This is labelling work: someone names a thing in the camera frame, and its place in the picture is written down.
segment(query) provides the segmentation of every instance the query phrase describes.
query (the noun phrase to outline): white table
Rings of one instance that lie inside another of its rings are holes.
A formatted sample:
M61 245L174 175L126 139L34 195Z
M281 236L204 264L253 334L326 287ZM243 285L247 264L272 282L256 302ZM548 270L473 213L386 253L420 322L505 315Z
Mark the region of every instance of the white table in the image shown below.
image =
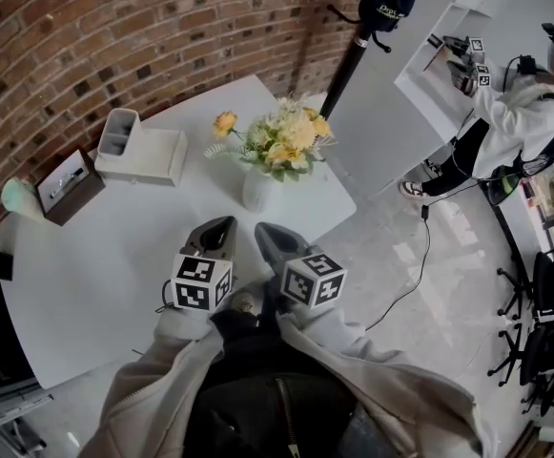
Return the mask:
M143 122L185 131L190 145L179 188L112 180L63 227L17 215L0 224L0 250L14 256L13 281L2 281L5 300L41 386L147 348L174 255L207 220L238 219L235 262L242 286L268 269L254 241L257 222L284 225L313 241L355 213L322 163L300 183L286 182L279 207L251 214L240 203L243 165L202 155L217 114L235 111L244 129L276 108L255 76L187 100Z

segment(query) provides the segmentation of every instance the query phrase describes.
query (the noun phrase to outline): chair leg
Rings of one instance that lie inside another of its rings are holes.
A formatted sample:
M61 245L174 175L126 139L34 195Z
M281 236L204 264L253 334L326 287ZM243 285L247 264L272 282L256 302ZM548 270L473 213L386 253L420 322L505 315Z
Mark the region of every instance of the chair leg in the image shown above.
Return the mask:
M512 307L516 302L518 303L518 314L514 314L512 316L512 321L517 321L521 317L521 314L523 313L523 292L519 289L514 290L514 295L510 299L505 310L499 309L497 311L497 315L506 316L507 314L509 314L509 311L512 310Z
M497 275L499 275L500 277L506 277L507 280L512 284L512 286L515 289L524 291L524 287L520 285L518 281L514 277L512 277L509 273L507 273L503 268L497 269Z
M510 352L516 352L520 349L520 343L521 343L521 333L523 332L523 325L522 324L516 324L514 328L518 331L516 334L516 342L512 340L512 337L509 335L507 331L501 331L501 333L504 333L503 335L507 339L507 345L509 346Z
M528 399L522 399L521 404L528 404L528 407L523 410L523 414L528 414L531 411L531 408L535 405L535 401L539 399L540 395L542 394L542 388L540 385L535 385L535 388L533 388L533 393Z
M503 362L499 366L497 366L497 368L495 368L494 370L488 370L487 375L489 377L492 377L495 373L498 373L501 370L503 370L512 361L515 361L515 360L512 359L512 355L509 355L507 358L505 358L505 360L503 360Z
M509 355L507 358L495 369L489 370L487 375L489 377L492 377L495 373L501 371L506 366L509 365L507 368L507 374L505 376L505 379L499 382L499 386L504 386L509 382L509 378L512 375L512 372L514 371L514 365L516 364L516 361L519 360L522 357L522 352L520 351L520 343L521 343L521 334L523 331L523 325L522 324L516 324L514 326L516 330L518 331L516 335L516 342L514 342L511 338L511 336L508 334L507 331L500 331L499 337L500 338L506 338L507 345L509 346Z

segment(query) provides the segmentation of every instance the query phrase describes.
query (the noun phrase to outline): white floor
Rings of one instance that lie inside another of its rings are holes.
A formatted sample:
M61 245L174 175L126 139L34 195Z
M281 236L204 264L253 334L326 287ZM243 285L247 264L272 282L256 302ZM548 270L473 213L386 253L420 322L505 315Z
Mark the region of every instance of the white floor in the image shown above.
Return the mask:
M426 249L421 210L395 185L365 198L354 180L330 163L358 211L319 245L349 269L341 304L350 319L370 324L418 279ZM526 389L517 385L517 373L504 387L498 387L499 375L486 376L505 355L498 331L513 331L506 318L496 315L511 295L507 282L496 275L498 267L511 267L508 246L478 189L432 206L428 224L431 250L419 288L368 334L379 348L404 350L419 365L474 393L504 457L527 423L520 403ZM28 416L48 443L42 456L77 455L94 432L114 372L137 357L131 353L51 392L54 402Z

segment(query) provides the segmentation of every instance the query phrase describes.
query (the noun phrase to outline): flower vase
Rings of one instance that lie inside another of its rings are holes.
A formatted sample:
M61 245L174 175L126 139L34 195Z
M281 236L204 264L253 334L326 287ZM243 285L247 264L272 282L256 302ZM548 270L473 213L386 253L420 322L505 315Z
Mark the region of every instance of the flower vase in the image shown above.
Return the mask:
M282 186L271 175L252 167L245 175L242 203L249 212L260 214L278 202Z

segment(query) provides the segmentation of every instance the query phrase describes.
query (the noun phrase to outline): sneaker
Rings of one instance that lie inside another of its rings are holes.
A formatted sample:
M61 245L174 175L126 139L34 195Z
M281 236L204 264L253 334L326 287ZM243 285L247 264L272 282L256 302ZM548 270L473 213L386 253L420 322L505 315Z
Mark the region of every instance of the sneaker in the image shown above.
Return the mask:
M413 200L423 200L425 198L429 198L429 196L422 190L422 183L417 183L416 181L403 181L400 183L400 192L404 197L408 197Z
M240 292L232 297L230 308L236 312L254 315L254 298L250 293Z
M439 177L441 173L440 165L426 159L422 163L422 169L430 178Z

